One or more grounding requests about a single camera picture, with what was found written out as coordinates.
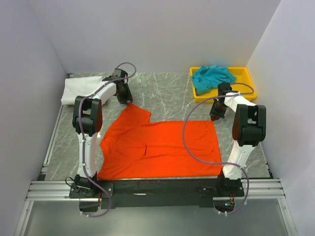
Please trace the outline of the orange t-shirt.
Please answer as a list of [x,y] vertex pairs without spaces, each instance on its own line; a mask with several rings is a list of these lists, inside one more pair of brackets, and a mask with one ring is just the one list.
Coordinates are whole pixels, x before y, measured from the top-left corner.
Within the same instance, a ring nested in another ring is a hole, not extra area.
[[222,165],[210,120],[151,122],[151,113],[129,104],[100,142],[98,179],[216,176]]

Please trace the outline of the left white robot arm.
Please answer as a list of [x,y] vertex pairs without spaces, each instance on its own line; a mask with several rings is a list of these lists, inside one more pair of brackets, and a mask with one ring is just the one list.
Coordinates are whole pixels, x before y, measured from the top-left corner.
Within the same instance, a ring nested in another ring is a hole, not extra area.
[[81,192],[88,198],[98,193],[95,165],[96,138],[102,128],[102,106],[112,96],[120,104],[133,101],[129,86],[129,75],[116,68],[111,76],[102,79],[99,88],[86,96],[75,98],[72,126],[79,141],[79,167],[75,181],[81,184]]

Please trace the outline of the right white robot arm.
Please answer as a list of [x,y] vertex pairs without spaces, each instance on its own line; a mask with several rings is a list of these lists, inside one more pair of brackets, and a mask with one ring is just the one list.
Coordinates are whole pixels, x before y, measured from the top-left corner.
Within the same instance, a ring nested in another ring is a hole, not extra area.
[[240,92],[232,89],[231,84],[218,85],[218,98],[214,99],[210,110],[212,121],[225,117],[226,109],[234,112],[232,138],[234,140],[228,164],[222,168],[225,178],[237,180],[251,152],[266,136],[266,107],[248,101]]

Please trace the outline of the folded white t-shirt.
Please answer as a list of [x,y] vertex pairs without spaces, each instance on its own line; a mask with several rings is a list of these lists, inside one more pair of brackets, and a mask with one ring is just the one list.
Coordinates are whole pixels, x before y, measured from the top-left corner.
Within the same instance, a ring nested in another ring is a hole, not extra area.
[[81,78],[68,78],[64,82],[64,91],[61,98],[62,105],[74,105],[75,98],[77,96],[88,96],[90,94],[95,94],[96,98],[104,101],[107,96],[107,89],[95,93],[104,83],[102,82],[102,76],[91,76],[91,77],[81,77]]

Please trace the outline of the teal t-shirt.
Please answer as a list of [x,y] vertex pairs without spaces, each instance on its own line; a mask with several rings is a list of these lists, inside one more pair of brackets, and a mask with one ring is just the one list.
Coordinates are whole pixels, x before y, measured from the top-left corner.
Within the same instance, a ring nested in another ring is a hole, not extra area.
[[228,67],[202,66],[192,74],[192,84],[197,95],[217,88],[221,83],[233,83],[236,76],[228,71]]

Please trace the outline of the black base beam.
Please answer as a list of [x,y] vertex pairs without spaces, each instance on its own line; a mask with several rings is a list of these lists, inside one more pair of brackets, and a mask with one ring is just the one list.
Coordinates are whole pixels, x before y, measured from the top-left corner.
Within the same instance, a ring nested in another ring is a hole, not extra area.
[[97,183],[105,193],[87,180],[76,181],[70,187],[69,197],[79,200],[83,212],[96,211],[97,207],[213,207],[214,198],[233,199],[245,195],[240,179],[222,177],[98,180]]

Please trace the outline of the aluminium frame rail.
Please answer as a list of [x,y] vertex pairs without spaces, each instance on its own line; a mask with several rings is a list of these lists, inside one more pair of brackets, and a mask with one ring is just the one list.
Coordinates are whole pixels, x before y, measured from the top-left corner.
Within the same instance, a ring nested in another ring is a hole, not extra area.
[[[251,179],[249,184],[242,180],[248,190],[248,199],[285,199],[279,179]],[[26,201],[70,201],[70,187],[63,181],[32,181]]]

